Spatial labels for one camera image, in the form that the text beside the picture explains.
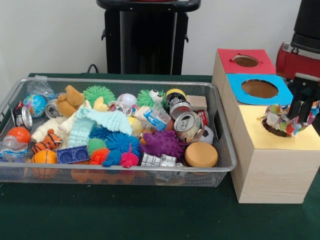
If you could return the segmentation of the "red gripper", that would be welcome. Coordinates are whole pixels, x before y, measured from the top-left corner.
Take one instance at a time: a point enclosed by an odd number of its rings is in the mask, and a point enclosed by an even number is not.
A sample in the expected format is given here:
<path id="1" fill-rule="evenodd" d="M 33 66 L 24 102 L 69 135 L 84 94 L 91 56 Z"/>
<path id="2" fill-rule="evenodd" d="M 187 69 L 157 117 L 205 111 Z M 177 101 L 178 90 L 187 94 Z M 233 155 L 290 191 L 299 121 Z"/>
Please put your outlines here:
<path id="1" fill-rule="evenodd" d="M 293 80 L 296 74 L 320 78 L 320 54 L 294 47 L 285 41 L 277 53 L 276 74 L 290 80 Z M 304 89 L 303 84 L 294 84 L 288 118 L 292 120 L 299 117 L 302 123 L 306 123 L 315 101 L 317 87 Z"/>

